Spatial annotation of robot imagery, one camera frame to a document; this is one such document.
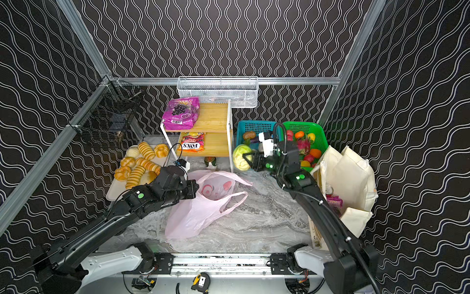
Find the pink plastic bag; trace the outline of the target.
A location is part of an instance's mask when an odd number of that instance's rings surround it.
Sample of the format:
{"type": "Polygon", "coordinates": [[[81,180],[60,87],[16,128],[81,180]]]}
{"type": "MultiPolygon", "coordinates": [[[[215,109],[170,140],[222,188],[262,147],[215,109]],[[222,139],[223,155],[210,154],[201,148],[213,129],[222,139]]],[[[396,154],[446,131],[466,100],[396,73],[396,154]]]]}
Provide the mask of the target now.
{"type": "Polygon", "coordinates": [[[167,239],[186,239],[199,235],[214,221],[230,214],[243,204],[248,193],[234,192],[237,184],[251,187],[253,183],[227,171],[197,170],[188,178],[199,185],[196,197],[181,200],[173,206],[166,222],[167,239]]]}

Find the cream canvas tote bag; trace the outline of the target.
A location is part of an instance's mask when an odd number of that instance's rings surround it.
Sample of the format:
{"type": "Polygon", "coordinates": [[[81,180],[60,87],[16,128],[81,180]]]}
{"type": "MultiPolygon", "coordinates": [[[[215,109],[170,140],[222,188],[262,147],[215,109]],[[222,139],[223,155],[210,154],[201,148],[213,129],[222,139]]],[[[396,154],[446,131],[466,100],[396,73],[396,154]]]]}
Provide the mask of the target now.
{"type": "Polygon", "coordinates": [[[310,173],[324,197],[338,197],[341,221],[355,237],[360,237],[373,216],[378,198],[375,174],[369,160],[350,147],[341,152],[329,146],[310,173]]]}

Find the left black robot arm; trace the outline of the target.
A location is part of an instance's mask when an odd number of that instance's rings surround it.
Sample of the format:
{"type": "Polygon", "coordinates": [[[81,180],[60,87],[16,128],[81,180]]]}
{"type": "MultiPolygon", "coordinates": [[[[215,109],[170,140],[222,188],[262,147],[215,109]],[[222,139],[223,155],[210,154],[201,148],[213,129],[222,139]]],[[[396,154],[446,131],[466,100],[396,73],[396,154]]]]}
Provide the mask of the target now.
{"type": "Polygon", "coordinates": [[[199,186],[179,166],[161,169],[149,184],[127,190],[105,214],[76,234],[54,245],[41,245],[31,251],[33,269],[42,294],[74,294],[83,286],[125,271],[149,272],[154,253],[144,243],[122,251],[95,255],[106,241],[148,214],[172,207],[181,200],[196,197],[199,186]]]}

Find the green cabbage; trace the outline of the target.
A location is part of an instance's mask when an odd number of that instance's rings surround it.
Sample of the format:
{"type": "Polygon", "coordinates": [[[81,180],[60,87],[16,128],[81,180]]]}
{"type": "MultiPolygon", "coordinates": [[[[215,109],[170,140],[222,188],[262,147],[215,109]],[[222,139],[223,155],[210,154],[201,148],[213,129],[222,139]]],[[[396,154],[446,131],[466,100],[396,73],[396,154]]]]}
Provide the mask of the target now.
{"type": "Polygon", "coordinates": [[[253,161],[252,149],[245,144],[237,146],[233,151],[233,164],[239,171],[245,172],[251,169],[246,158],[250,162],[253,161]]]}

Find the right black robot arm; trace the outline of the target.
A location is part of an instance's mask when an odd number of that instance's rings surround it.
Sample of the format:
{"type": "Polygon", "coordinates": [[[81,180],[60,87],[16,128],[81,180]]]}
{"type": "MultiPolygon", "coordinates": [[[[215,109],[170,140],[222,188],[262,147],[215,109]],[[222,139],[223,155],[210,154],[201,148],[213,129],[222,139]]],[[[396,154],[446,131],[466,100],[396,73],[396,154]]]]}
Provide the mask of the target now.
{"type": "Polygon", "coordinates": [[[299,268],[322,275],[334,294],[353,294],[368,286],[380,293],[376,281],[378,251],[365,246],[342,223],[314,177],[301,168],[293,142],[279,142],[270,156],[252,151],[242,157],[254,171],[268,171],[276,179],[280,189],[306,211],[326,242],[328,252],[309,246],[297,249],[294,255],[299,268]]]}

